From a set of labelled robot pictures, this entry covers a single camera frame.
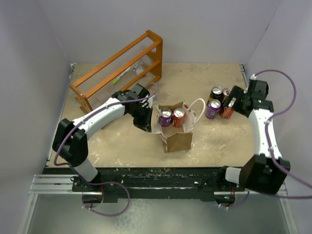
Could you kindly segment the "silver blue red can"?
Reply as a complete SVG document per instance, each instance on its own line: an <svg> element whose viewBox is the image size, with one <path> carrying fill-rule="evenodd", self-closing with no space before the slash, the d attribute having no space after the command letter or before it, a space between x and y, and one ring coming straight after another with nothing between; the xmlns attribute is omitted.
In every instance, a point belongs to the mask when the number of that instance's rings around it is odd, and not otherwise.
<svg viewBox="0 0 312 234"><path fill-rule="evenodd" d="M224 88L222 90L222 94L221 94L221 97L220 97L220 103L221 105L223 105L226 101L226 99L228 98L228 96L230 95L230 92L231 90L229 88Z"/></svg>

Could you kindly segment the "red coke can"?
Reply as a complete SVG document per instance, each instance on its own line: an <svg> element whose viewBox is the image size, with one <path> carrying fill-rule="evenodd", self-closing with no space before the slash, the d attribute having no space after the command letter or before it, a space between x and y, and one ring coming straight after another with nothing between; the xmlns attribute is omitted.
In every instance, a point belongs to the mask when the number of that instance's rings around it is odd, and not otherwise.
<svg viewBox="0 0 312 234"><path fill-rule="evenodd" d="M182 108L176 108L173 112L173 126L181 127L185 121L185 111Z"/></svg>
<svg viewBox="0 0 312 234"><path fill-rule="evenodd" d="M220 116L224 119L229 119L232 116L233 112L234 112L233 107L225 106L220 111Z"/></svg>

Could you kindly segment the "dark black soda can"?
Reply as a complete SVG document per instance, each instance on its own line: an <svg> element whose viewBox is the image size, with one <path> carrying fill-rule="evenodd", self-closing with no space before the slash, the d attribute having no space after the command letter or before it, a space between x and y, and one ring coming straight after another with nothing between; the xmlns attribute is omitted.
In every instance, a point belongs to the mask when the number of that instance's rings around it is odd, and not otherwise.
<svg viewBox="0 0 312 234"><path fill-rule="evenodd" d="M214 86L211 89L210 95L209 95L208 100L207 100L207 104L214 99L220 101L222 94L223 94L223 89L220 86Z"/></svg>

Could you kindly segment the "watermelon print canvas bag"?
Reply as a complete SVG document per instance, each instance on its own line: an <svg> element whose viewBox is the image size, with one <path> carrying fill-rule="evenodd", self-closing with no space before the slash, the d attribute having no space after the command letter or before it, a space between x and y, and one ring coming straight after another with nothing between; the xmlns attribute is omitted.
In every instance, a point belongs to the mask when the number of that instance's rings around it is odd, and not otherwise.
<svg viewBox="0 0 312 234"><path fill-rule="evenodd" d="M173 122L168 127L162 127L159 124L160 110L169 108L172 114L176 108L182 108L185 111L185 121L181 127L174 127ZM158 135L163 144L164 152L172 153L177 151L186 151L191 149L193 128L203 116L206 110L206 102L198 98L190 105L184 101L175 105L158 105L153 106L152 115L152 134Z"/></svg>

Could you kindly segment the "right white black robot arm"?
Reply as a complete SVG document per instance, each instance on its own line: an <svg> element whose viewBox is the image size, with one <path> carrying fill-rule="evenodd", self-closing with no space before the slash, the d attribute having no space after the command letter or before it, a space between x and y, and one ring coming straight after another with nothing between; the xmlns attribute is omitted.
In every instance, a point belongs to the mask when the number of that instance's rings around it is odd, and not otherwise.
<svg viewBox="0 0 312 234"><path fill-rule="evenodd" d="M223 191L229 190L234 183L258 193L275 195L283 184L291 165L283 160L278 149L272 117L273 103L267 100L269 86L261 80L251 80L244 90L233 86L225 101L225 107L247 117L253 131L253 156L242 168L227 167L225 174L217 178L217 186Z"/></svg>

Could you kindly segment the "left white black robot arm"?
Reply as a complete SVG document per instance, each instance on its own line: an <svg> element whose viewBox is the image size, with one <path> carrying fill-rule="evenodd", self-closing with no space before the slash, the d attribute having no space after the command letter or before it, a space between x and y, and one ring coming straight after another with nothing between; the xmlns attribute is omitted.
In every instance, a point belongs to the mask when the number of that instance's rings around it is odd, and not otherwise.
<svg viewBox="0 0 312 234"><path fill-rule="evenodd" d="M65 160L83 180L89 191L100 187L100 173L88 159L88 140L110 122L124 116L133 118L133 125L147 133L152 131L153 97L144 86L117 91L101 106L75 120L64 118L58 124L52 144L56 157Z"/></svg>

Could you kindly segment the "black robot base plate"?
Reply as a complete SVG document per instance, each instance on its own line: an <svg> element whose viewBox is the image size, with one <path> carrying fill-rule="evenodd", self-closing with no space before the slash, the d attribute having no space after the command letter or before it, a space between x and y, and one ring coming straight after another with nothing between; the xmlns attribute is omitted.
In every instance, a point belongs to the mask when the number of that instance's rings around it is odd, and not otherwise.
<svg viewBox="0 0 312 234"><path fill-rule="evenodd" d="M118 199L198 199L234 201L243 188L227 182L222 167L99 168L100 177L90 184L71 177L74 192L103 195L103 202Z"/></svg>

